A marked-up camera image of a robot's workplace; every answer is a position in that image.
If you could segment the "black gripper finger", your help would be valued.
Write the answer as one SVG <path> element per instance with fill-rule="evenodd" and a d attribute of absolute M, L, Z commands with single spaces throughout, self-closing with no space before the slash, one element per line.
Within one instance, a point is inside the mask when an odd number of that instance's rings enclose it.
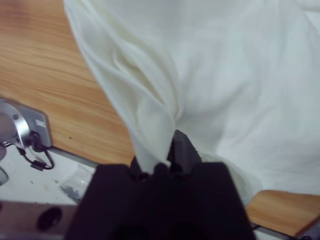
<path fill-rule="evenodd" d="M 170 162 L 169 171 L 178 175 L 190 174 L 194 165 L 202 162 L 188 136 L 178 129 L 174 132 L 167 160 Z"/>
<path fill-rule="evenodd" d="M 143 172 L 140 168 L 140 165 L 137 161 L 137 158 L 134 157 L 129 166 L 130 176 L 135 181 L 144 181 L 148 178 L 148 174 Z"/>

